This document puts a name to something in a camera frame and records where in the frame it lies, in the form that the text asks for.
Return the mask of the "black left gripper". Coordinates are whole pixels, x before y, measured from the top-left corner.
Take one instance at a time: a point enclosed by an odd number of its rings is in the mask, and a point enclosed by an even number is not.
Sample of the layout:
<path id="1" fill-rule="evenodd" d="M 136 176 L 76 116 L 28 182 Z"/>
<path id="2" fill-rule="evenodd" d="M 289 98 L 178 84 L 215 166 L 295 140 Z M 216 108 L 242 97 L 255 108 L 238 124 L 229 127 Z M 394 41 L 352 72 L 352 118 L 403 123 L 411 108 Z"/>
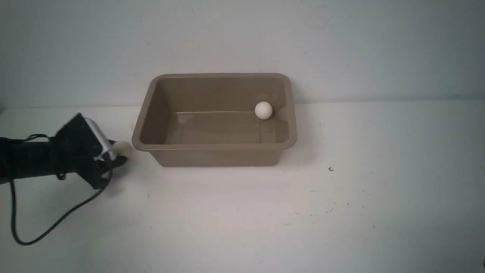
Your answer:
<path id="1" fill-rule="evenodd" d="M 56 176 L 65 180 L 68 173 L 76 173 L 93 189 L 100 190 L 109 183 L 109 178 L 102 175 L 113 173 L 114 169 L 123 166 L 128 158 L 117 155 L 111 159 L 104 155 L 100 160 L 94 158 L 92 144 L 95 138 L 91 133 L 83 114 L 76 114 L 54 136 L 56 151 Z M 106 140 L 107 149 L 112 149 L 114 140 Z"/>

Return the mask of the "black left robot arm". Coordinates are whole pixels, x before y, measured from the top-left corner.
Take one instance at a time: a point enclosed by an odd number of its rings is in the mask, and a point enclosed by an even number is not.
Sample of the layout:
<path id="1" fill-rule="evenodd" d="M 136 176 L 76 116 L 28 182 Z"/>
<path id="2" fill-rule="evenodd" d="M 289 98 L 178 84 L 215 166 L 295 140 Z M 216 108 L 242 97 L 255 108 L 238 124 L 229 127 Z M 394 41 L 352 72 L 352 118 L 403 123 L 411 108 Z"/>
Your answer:
<path id="1" fill-rule="evenodd" d="M 97 124 L 78 113 L 53 137 L 1 138 L 1 183 L 54 175 L 65 180 L 76 173 L 93 189 L 104 188 L 104 173 L 123 166 L 128 158 L 115 152 Z"/>

